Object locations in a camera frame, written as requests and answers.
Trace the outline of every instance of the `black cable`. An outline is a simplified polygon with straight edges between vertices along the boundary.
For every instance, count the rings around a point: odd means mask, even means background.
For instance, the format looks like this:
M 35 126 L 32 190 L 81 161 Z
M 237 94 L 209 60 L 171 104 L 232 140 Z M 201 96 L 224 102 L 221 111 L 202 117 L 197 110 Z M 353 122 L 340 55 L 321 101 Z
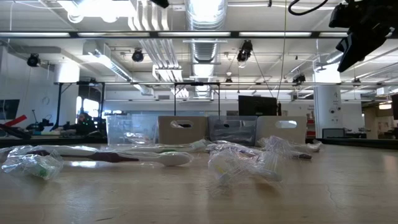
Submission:
M 295 16 L 304 16 L 304 15 L 310 13 L 310 12 L 313 12 L 313 11 L 315 11 L 315 10 L 321 8 L 321 7 L 324 6 L 329 0 L 324 0 L 321 4 L 319 4 L 319 6 L 314 7 L 314 8 L 312 8 L 312 9 L 309 9 L 309 10 L 307 10 L 307 11 L 305 11 L 305 12 L 294 12 L 294 11 L 292 10 L 292 7 L 293 7 L 295 4 L 297 4 L 299 1 L 300 1 L 300 0 L 294 0 L 294 1 L 292 1 L 292 2 L 289 4 L 289 7 L 287 8 L 287 10 L 289 10 L 289 12 L 291 13 L 291 15 L 295 15 Z

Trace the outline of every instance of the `clear plastic container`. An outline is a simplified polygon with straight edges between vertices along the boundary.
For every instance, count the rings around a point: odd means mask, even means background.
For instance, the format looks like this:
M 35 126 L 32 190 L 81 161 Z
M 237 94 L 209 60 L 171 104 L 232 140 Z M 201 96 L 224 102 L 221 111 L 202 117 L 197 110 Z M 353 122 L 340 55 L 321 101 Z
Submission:
M 109 146 L 156 144 L 158 124 L 154 115 L 112 115 L 106 117 Z
M 256 143 L 257 116 L 209 116 L 210 141 L 229 141 L 245 146 Z

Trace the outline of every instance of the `wooden table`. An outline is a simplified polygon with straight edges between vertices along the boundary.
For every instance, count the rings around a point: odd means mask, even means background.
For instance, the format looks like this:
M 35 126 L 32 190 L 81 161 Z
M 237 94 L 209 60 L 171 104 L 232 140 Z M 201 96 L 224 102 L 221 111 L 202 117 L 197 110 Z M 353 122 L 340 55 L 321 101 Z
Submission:
M 284 189 L 248 177 L 217 198 L 208 155 L 195 156 L 186 167 L 65 162 L 52 182 L 0 173 L 0 222 L 398 222 L 398 151 L 327 146 L 291 161 Z

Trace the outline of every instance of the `ventilation duct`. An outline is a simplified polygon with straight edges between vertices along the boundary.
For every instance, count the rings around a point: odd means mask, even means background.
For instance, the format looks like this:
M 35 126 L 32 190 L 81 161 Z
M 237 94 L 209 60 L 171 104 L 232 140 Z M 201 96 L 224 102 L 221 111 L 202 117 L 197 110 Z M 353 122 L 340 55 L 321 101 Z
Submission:
M 226 20 L 228 0 L 185 0 L 187 24 L 189 30 L 209 31 L 221 30 Z M 219 44 L 195 42 L 191 44 L 192 71 L 194 76 L 209 77 L 197 81 L 208 82 L 214 73 Z M 198 96 L 208 96 L 210 92 L 203 92 L 204 87 L 196 87 Z

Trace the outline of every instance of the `toothbrush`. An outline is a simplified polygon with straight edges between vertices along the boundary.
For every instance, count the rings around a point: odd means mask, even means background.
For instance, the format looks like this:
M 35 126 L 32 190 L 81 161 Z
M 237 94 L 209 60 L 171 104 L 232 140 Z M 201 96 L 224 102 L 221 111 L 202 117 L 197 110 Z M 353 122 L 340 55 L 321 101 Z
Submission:
M 27 154 L 40 156 L 50 155 L 57 151 L 62 157 L 84 158 L 104 162 L 158 162 L 165 166 L 180 166 L 192 161 L 193 157 L 186 152 L 112 152 L 99 151 L 90 147 L 70 146 L 37 146 Z

